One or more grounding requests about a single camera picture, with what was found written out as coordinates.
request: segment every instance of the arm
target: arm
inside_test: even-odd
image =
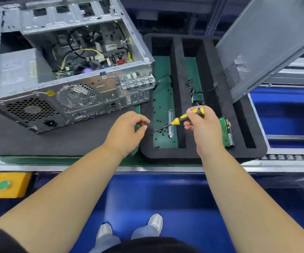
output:
[[[127,112],[115,122],[105,143],[0,217],[0,229],[28,252],[68,252],[124,157],[143,138],[150,123]]]
[[[304,252],[304,230],[225,150],[218,118],[187,112],[206,178],[237,252]]]

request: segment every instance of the screwdriver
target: screwdriver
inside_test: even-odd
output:
[[[205,115],[205,110],[202,107],[196,108],[192,112],[199,115],[202,118]],[[190,119],[188,118],[187,114],[184,114],[184,115],[180,116],[180,118],[175,118],[173,122],[171,122],[170,124],[167,124],[166,126],[160,128],[160,129],[155,130],[154,132],[167,128],[168,126],[171,126],[171,125],[180,125],[181,123],[186,122],[186,121],[190,121]]]

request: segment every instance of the yellow control box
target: yellow control box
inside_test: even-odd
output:
[[[0,172],[0,198],[25,196],[31,172]]]

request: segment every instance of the yellow sticker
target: yellow sticker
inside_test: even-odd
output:
[[[47,91],[46,94],[48,94],[50,97],[56,96],[56,93],[54,91]]]

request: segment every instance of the metal computer chassis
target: metal computer chassis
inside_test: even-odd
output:
[[[85,16],[80,3],[89,3],[94,15]],[[70,11],[58,13],[58,6]],[[33,10],[43,8],[46,15],[35,17]],[[111,21],[121,23],[133,62],[56,79],[32,42],[55,30]],[[119,0],[0,3],[0,44],[1,34],[13,31],[20,31],[34,48],[0,54],[0,113],[29,130],[49,131],[150,99],[154,59]]]

